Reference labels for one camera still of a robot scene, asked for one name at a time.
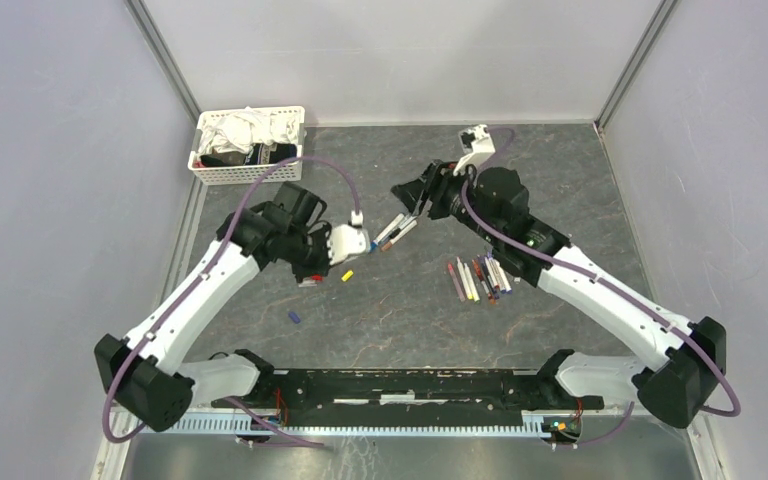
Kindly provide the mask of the yellow capped white marker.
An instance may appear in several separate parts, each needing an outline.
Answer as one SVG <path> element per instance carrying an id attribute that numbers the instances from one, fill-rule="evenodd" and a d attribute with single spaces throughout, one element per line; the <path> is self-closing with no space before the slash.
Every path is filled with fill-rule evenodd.
<path id="1" fill-rule="evenodd" d="M 476 286 L 476 283 L 475 283 L 475 279 L 474 279 L 473 274 L 472 274 L 472 272 L 470 270 L 470 267 L 467 264 L 464 264 L 464 270 L 465 270 L 465 275 L 467 277 L 467 280 L 469 282 L 469 287 L 470 287 L 470 290 L 471 290 L 471 295 L 472 295 L 473 301 L 476 302 L 476 303 L 479 303 L 481 301 L 481 299 L 482 299 L 482 295 L 480 294 L 480 292 L 477 289 L 477 286 Z"/>

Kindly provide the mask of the blue capped white marker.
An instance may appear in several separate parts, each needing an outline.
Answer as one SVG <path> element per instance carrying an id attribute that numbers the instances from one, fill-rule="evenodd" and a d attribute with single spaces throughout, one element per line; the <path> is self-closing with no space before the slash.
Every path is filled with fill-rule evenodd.
<path id="1" fill-rule="evenodd" d="M 389 238 L 391 233 L 401 225 L 405 218 L 404 213 L 397 214 L 390 223 L 383 228 L 383 230 L 375 237 L 370 246 L 370 251 L 375 251 L 378 247 L 382 246 L 386 239 Z"/>

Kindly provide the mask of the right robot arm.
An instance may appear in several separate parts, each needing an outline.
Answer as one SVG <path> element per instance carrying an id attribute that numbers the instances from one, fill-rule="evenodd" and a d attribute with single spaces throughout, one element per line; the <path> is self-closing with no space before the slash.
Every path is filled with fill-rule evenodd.
<path id="1" fill-rule="evenodd" d="M 531 213 L 516 171 L 470 166 L 458 175 L 435 161 L 390 191 L 412 213 L 457 220 L 490 245 L 504 272 L 575 307 L 629 349 L 627 356 L 558 353 L 537 382 L 545 405 L 562 408 L 575 397 L 635 403 L 675 428 L 688 427 L 699 413 L 740 413 L 726 380 L 724 326 L 671 312 L 596 265 Z"/>

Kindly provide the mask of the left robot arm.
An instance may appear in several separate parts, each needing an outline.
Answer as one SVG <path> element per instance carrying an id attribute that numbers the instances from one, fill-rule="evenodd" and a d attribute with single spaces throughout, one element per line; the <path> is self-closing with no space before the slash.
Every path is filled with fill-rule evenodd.
<path id="1" fill-rule="evenodd" d="M 327 204 L 294 183 L 274 198 L 229 214 L 196 268 L 146 320 L 123 338 L 110 334 L 94 348 L 102 384 L 113 401 L 155 432 L 173 427 L 196 404 L 239 397 L 266 405 L 274 381 L 260 357 L 238 351 L 185 362 L 195 340 L 223 306 L 266 266 L 291 265 L 298 281 L 327 274 Z"/>

